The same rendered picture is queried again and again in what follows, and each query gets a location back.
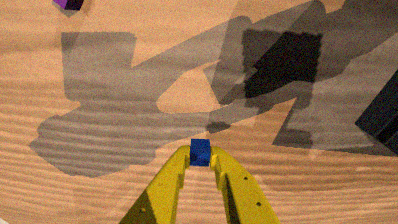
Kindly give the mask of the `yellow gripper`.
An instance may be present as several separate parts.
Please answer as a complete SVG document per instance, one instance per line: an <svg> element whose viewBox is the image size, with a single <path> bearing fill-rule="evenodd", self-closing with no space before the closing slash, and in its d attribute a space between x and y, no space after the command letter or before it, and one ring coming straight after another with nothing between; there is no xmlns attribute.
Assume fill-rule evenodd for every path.
<svg viewBox="0 0 398 224"><path fill-rule="evenodd" d="M256 179L230 154L210 147L210 170L222 191L227 224L281 224ZM190 166L190 145L167 160L118 224L175 224L179 190Z"/></svg>

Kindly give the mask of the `purple rod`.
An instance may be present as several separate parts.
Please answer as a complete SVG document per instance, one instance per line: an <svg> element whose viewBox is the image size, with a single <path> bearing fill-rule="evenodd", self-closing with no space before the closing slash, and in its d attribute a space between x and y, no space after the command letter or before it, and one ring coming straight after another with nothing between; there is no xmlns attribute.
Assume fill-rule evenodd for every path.
<svg viewBox="0 0 398 224"><path fill-rule="evenodd" d="M65 10L80 11L84 0L53 0Z"/></svg>

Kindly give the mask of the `small blue block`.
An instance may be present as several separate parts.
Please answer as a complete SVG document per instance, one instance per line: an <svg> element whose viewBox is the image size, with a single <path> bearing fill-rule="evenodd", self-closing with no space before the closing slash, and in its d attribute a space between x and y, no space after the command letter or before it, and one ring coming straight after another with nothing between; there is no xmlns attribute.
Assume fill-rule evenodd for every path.
<svg viewBox="0 0 398 224"><path fill-rule="evenodd" d="M210 139L191 139L190 166L209 167Z"/></svg>

